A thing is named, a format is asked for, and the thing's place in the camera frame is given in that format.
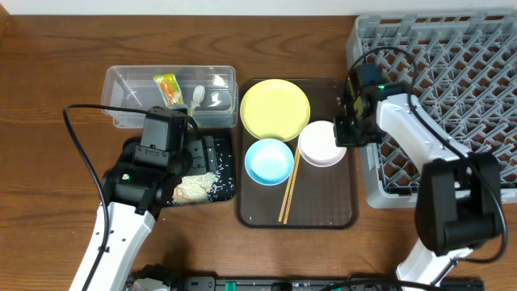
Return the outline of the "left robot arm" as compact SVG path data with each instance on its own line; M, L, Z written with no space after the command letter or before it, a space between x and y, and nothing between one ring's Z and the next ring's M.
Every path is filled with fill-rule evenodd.
M216 170L211 136L199 135L184 109L143 111L140 137L128 139L111 169L98 176L69 119L65 125L99 191L100 206L72 290L121 290L143 242L162 208L173 201L183 177Z

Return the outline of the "blue bowl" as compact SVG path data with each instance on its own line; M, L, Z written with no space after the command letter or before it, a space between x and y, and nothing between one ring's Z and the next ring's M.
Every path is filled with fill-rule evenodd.
M263 186L279 185L293 172L294 153L282 141L258 140L246 151L244 167L254 182Z

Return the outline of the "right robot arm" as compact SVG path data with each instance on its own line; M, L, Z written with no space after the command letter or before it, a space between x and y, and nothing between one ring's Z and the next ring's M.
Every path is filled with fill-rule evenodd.
M338 147L380 143L388 134L420 174L414 209L418 241L398 265L404 290L437 288L472 252L501 237L491 263L506 250L508 229L502 211L498 160L475 154L456 142L421 109L412 86L386 83L373 63L353 65L334 120Z

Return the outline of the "wooden chopstick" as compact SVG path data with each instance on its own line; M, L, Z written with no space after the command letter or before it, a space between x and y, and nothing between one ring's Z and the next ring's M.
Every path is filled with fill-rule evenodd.
M296 183L296 177L297 177L297 172L298 172L298 167L297 167L297 171L296 171L296 175L295 175L295 178L293 180L293 184L292 184L292 195L291 195L291 198L290 198L290 205L288 207L288 211L287 211L287 214L285 216L285 218L287 219L287 223L288 223L288 217L289 217L289 213L290 213L290 208L291 208L291 204L292 204L292 196L293 196L293 193L294 193L294 187L295 187L295 183Z
M288 207L290 205L290 198L291 198L291 195L292 195L292 184L293 184L293 180L294 180L295 175L296 175L297 167L298 167L298 164L299 164L299 159L300 159L300 152L299 152L299 149L296 148L295 149L295 154L294 154L293 170L292 170L292 173L290 174L290 176L288 177L288 182L287 182L287 186L285 188L284 198L283 198L282 206L281 206L281 209L280 209L280 215L279 215L279 218L278 218L278 222L283 222L284 224L287 223L287 219L285 218L285 216L287 214Z

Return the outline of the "white tissue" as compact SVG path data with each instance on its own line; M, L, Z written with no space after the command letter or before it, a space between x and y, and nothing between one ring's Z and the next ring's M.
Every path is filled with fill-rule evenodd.
M204 101L204 95L205 87L203 85L197 85L192 93L192 100L190 105L190 109L192 112L200 107L201 103Z

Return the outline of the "yellow plate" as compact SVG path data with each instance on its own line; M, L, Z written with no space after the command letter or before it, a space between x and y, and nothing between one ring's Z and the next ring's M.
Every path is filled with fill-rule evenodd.
M254 84L242 98L240 116L247 132L257 139L291 141L309 123L309 99L298 85L283 79Z

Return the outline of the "green snack wrapper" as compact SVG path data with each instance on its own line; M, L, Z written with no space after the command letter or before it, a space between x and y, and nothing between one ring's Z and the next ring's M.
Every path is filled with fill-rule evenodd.
M174 73L155 75L153 80L158 85L164 103L168 108L184 105L183 93Z

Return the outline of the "rice food waste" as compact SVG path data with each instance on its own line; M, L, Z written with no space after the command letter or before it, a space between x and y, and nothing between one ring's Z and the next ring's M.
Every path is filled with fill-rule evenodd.
M171 206L206 204L223 200L222 154L216 151L213 137L205 136L187 147L193 158L192 166L182 183L174 189Z

